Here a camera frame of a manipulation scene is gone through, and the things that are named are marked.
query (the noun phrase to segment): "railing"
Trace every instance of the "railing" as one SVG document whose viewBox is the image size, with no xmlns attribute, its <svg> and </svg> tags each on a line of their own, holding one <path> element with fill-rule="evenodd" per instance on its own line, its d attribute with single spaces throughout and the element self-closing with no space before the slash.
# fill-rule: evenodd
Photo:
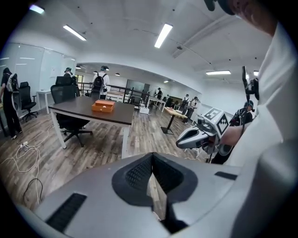
<svg viewBox="0 0 298 238">
<path fill-rule="evenodd" d="M 107 85 L 110 90 L 107 93 L 107 100 L 129 103 L 137 107 L 147 106 L 150 94 L 134 90 L 134 88 Z M 78 83 L 81 96 L 89 96 L 92 90 L 92 83 Z"/>
</svg>

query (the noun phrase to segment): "orange box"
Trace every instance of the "orange box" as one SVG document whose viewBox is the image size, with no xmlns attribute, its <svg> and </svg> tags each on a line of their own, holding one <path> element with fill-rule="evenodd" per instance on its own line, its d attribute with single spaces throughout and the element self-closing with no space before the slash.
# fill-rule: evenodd
<svg viewBox="0 0 298 238">
<path fill-rule="evenodd" d="M 92 111 L 98 112 L 112 112 L 114 109 L 115 102 L 110 100 L 97 100 L 92 105 Z"/>
</svg>

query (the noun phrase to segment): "dark brown tabletop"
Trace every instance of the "dark brown tabletop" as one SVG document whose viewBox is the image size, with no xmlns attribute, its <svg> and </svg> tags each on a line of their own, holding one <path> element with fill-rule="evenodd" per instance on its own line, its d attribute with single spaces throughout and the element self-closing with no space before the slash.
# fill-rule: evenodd
<svg viewBox="0 0 298 238">
<path fill-rule="evenodd" d="M 48 108 L 82 117 L 131 125 L 135 109 L 134 105 L 115 102 L 112 112 L 95 112 L 91 110 L 94 102 L 93 98 L 76 97 L 72 100 L 49 105 Z"/>
</svg>

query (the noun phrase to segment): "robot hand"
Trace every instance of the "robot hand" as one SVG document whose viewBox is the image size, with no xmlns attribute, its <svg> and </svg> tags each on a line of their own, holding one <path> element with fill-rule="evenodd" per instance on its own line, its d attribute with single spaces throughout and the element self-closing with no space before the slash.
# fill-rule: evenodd
<svg viewBox="0 0 298 238">
<path fill-rule="evenodd" d="M 225 112 L 212 108 L 198 119 L 196 126 L 181 133 L 176 145 L 181 149 L 202 147 L 207 154 L 212 154 L 218 151 L 220 139 L 228 126 Z"/>
</svg>

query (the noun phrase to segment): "fluorescent light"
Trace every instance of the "fluorescent light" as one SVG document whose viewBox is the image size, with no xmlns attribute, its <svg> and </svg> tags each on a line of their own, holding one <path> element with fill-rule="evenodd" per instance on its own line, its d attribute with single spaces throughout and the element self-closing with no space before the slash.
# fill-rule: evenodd
<svg viewBox="0 0 298 238">
<path fill-rule="evenodd" d="M 164 24 L 162 31 L 160 32 L 157 41 L 155 43 L 155 47 L 156 48 L 160 48 L 160 46 L 162 45 L 164 39 L 166 39 L 167 35 L 169 34 L 169 32 L 172 30 L 173 26 L 169 25 L 169 24 Z"/>
<path fill-rule="evenodd" d="M 72 29 L 70 26 L 65 25 L 63 27 L 65 30 L 68 30 L 70 33 L 74 34 L 76 37 L 80 38 L 81 40 L 86 40 L 85 37 L 82 37 L 80 34 L 78 34 L 74 29 Z"/>
<path fill-rule="evenodd" d="M 31 5 L 30 10 L 42 14 L 45 10 L 37 5 Z"/>
<path fill-rule="evenodd" d="M 207 75 L 231 74 L 229 70 L 206 72 Z"/>
</svg>

